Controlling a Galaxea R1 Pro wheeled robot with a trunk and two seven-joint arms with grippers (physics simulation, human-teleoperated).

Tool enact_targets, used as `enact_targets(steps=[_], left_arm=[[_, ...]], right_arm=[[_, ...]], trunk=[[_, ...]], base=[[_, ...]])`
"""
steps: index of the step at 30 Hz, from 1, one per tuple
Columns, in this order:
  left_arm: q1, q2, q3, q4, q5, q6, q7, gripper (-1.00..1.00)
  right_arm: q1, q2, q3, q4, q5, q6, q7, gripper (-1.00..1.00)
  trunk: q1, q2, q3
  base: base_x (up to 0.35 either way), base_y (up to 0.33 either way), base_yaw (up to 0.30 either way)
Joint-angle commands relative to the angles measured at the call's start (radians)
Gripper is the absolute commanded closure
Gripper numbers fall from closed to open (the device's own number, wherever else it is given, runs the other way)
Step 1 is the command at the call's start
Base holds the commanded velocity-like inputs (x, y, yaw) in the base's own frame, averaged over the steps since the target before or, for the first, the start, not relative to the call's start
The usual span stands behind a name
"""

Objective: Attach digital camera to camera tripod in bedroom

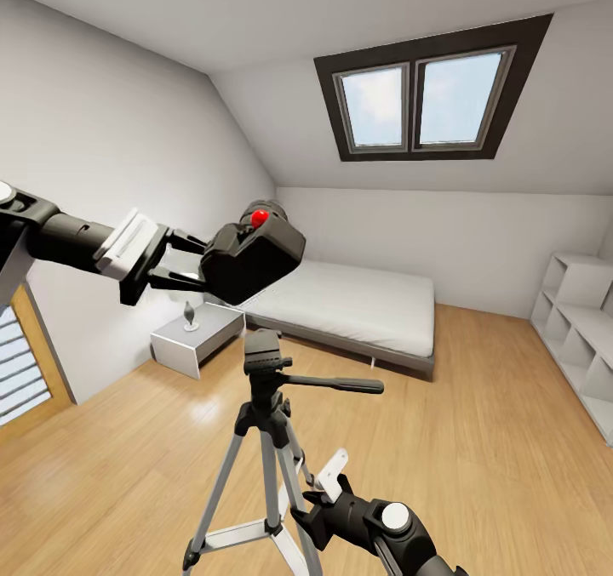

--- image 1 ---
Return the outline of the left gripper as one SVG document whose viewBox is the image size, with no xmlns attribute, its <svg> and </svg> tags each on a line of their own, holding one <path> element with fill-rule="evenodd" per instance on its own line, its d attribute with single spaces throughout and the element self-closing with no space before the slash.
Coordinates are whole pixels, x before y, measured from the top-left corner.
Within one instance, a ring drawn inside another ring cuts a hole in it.
<svg viewBox="0 0 613 576">
<path fill-rule="evenodd" d="M 212 284 L 208 284 L 200 277 L 185 275 L 177 271 L 158 266 L 164 255 L 167 242 L 174 249 L 188 251 L 194 254 L 203 254 L 206 242 L 197 239 L 182 229 L 172 229 L 168 225 L 156 223 L 158 230 L 153 234 L 146 251 L 138 258 L 128 275 L 119 283 L 119 302 L 126 305 L 136 305 L 145 286 L 150 283 L 151 288 L 178 291 L 208 292 Z M 97 259 L 93 259 L 99 247 L 110 237 L 115 228 L 96 222 L 88 223 L 73 239 L 70 261 L 71 266 L 84 271 L 101 275 L 95 266 Z"/>
</svg>

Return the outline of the digital camera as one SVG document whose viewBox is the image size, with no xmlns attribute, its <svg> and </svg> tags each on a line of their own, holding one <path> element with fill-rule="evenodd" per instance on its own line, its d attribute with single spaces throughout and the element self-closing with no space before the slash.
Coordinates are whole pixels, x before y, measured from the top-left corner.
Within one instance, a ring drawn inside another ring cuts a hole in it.
<svg viewBox="0 0 613 576">
<path fill-rule="evenodd" d="M 199 271 L 212 284 L 210 294 L 239 306 L 296 269 L 306 244 L 282 207 L 273 201 L 254 201 L 239 223 L 222 226 L 210 240 Z"/>
</svg>

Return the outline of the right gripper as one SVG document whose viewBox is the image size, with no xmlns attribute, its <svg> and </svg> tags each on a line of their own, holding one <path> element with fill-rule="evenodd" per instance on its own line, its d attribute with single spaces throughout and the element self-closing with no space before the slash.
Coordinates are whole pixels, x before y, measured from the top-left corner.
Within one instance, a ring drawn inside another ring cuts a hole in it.
<svg viewBox="0 0 613 576">
<path fill-rule="evenodd" d="M 289 509 L 295 522 L 312 537 L 313 545 L 321 551 L 324 551 L 334 534 L 354 544 L 349 532 L 349 516 L 354 504 L 362 498 L 354 496 L 345 474 L 340 473 L 336 480 L 342 492 L 334 504 L 326 504 L 321 500 L 323 490 L 306 490 L 302 494 L 303 498 L 314 504 L 310 513 L 291 507 Z"/>
</svg>

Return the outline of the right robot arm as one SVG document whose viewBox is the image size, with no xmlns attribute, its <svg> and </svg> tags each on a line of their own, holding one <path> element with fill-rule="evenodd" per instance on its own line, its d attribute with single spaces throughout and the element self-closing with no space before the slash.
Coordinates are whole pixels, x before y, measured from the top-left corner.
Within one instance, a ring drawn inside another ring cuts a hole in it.
<svg viewBox="0 0 613 576">
<path fill-rule="evenodd" d="M 302 494 L 314 504 L 310 513 L 289 509 L 316 549 L 324 551 L 335 534 L 380 557 L 389 576 L 471 576 L 458 565 L 453 571 L 437 554 L 428 531 L 405 503 L 354 496 L 341 473 L 347 462 L 347 450 L 339 448 L 316 476 L 316 491 Z"/>
</svg>

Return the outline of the camera tripod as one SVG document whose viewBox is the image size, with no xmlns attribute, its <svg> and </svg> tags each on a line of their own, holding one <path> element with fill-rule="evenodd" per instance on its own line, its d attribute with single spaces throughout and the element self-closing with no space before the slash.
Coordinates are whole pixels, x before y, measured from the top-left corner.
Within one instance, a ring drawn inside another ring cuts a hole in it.
<svg viewBox="0 0 613 576">
<path fill-rule="evenodd" d="M 338 391 L 352 391 L 381 395 L 383 381 L 379 379 L 316 378 L 287 375 L 283 368 L 292 367 L 292 357 L 281 357 L 278 339 L 282 332 L 259 328 L 244 335 L 243 370 L 251 383 L 251 401 L 243 403 L 234 425 L 234 432 L 215 478 L 208 502 L 193 539 L 190 539 L 183 560 L 181 576 L 190 576 L 193 565 L 205 553 L 271 538 L 287 562 L 294 576 L 324 576 L 318 549 L 312 537 L 296 522 L 304 555 L 284 526 L 288 506 L 307 512 L 298 474 L 302 468 L 306 484 L 316 491 L 315 479 L 307 468 L 304 450 L 297 441 L 289 421 L 289 398 L 278 391 L 284 384 L 331 387 Z M 258 426 L 261 433 L 261 454 L 266 495 L 266 518 L 246 522 L 231 528 L 207 533 L 230 475 L 238 450 L 249 427 Z M 284 482 L 278 492 L 276 455 Z"/>
</svg>

